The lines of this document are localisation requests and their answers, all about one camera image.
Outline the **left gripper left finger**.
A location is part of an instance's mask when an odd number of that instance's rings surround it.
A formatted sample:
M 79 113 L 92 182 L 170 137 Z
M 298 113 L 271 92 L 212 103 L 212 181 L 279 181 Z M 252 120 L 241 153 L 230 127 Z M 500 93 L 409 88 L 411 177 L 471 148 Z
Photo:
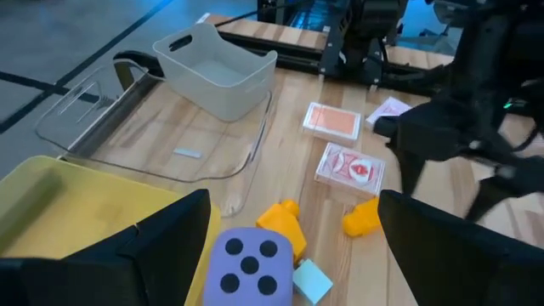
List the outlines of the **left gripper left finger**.
M 62 259 L 0 259 L 0 306 L 184 306 L 212 220 L 206 189 Z

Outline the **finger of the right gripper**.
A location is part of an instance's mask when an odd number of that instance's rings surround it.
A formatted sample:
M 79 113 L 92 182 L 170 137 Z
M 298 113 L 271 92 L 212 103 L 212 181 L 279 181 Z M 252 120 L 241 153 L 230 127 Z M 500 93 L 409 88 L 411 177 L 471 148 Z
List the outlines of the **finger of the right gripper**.
M 453 102 L 430 101 L 398 116 L 381 116 L 373 133 L 388 139 L 386 146 L 399 164 L 402 193 L 411 195 L 426 162 L 444 162 L 469 148 L 470 111 Z
M 497 166 L 493 176 L 479 181 L 465 219 L 479 221 L 501 201 L 533 193 L 544 193 L 544 157 L 515 157 L 510 164 Z

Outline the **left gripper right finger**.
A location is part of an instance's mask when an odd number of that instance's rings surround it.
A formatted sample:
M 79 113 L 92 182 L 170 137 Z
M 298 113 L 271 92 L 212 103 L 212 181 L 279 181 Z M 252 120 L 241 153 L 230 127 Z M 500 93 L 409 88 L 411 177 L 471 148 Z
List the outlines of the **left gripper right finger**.
M 544 250 L 394 190 L 377 211 L 418 306 L 544 306 Z

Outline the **yellow plastic toy block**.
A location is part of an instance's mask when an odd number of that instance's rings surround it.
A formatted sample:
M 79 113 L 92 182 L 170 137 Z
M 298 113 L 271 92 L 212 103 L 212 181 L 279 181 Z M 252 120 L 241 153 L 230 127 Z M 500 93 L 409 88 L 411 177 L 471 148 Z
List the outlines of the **yellow plastic toy block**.
M 292 199 L 273 204 L 256 221 L 256 226 L 285 236 L 292 244 L 293 262 L 298 264 L 307 247 L 307 241 L 298 221 L 300 209 Z
M 354 207 L 343 217 L 343 231 L 350 237 L 368 235 L 382 228 L 377 213 L 379 198 L 374 197 Z

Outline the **purple foam die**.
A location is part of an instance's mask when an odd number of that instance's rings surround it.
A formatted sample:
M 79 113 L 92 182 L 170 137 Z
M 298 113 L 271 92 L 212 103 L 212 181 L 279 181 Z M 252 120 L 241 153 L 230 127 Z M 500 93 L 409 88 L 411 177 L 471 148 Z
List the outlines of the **purple foam die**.
M 283 235 L 227 229 L 215 241 L 202 306 L 292 306 L 293 250 Z

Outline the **light blue toy brick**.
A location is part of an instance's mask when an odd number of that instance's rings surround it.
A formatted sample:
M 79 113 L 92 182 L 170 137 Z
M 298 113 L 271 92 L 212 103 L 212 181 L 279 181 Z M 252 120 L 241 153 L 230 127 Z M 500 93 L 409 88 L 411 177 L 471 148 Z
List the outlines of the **light blue toy brick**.
M 332 280 L 311 260 L 304 259 L 294 270 L 293 284 L 312 306 L 332 289 Z

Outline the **pink pattern playing card box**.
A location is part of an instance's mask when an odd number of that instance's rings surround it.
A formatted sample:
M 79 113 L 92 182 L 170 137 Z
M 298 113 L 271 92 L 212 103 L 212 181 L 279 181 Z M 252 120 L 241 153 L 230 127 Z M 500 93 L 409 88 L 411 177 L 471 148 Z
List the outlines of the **pink pattern playing card box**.
M 388 97 L 365 119 L 365 126 L 372 129 L 379 117 L 399 116 L 410 109 L 411 107 L 403 101 L 394 97 Z

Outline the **yellow plastic bin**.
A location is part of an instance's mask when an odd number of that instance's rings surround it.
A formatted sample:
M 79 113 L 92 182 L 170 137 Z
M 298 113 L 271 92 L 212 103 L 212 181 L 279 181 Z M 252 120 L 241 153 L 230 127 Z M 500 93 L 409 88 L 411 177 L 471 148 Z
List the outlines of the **yellow plastic bin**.
M 0 259 L 65 258 L 187 195 L 33 156 L 0 179 Z M 200 301 L 219 224 L 218 209 L 212 205 L 203 266 L 184 306 Z

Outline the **red emblem playing card box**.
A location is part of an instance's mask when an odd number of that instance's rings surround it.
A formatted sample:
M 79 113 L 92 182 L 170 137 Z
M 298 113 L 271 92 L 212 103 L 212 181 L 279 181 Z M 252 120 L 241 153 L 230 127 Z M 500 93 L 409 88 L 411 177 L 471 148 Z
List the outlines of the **red emblem playing card box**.
M 383 160 L 329 142 L 314 179 L 360 196 L 377 196 L 382 188 L 385 168 Z

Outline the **orange back playing card box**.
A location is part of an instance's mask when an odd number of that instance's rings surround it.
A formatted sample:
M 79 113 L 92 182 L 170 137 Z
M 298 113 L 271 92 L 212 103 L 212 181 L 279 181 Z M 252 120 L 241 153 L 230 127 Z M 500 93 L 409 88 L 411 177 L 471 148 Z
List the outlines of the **orange back playing card box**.
M 360 124 L 360 113 L 311 102 L 302 129 L 320 139 L 351 147 L 358 140 Z

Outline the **large clear plastic bin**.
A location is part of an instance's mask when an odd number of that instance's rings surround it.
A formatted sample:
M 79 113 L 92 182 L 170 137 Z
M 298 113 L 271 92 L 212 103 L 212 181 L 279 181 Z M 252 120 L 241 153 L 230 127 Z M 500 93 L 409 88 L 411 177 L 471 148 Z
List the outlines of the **large clear plastic bin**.
M 226 122 L 127 59 L 101 66 L 38 120 L 35 133 L 69 162 L 179 193 L 208 189 L 222 217 L 246 205 L 274 112 L 267 92 Z

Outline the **grey plastic bin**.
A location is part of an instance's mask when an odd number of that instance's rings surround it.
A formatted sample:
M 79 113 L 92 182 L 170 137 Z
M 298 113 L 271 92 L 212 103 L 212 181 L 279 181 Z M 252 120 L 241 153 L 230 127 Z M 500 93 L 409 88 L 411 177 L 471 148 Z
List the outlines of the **grey plastic bin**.
M 260 56 L 198 23 L 153 44 L 169 86 L 224 122 L 235 122 L 272 92 L 278 54 Z

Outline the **black aluminium support frame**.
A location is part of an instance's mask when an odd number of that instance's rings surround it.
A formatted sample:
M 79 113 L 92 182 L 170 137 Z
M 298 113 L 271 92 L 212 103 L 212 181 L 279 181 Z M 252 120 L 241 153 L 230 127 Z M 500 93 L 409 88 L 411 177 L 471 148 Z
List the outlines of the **black aluminium support frame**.
M 333 17 L 323 48 L 226 31 L 219 35 L 257 55 L 276 51 L 277 65 L 283 69 L 431 97 L 446 83 L 451 66 L 419 68 L 388 59 L 384 39 L 396 27 L 399 13 L 399 0 L 348 0 Z

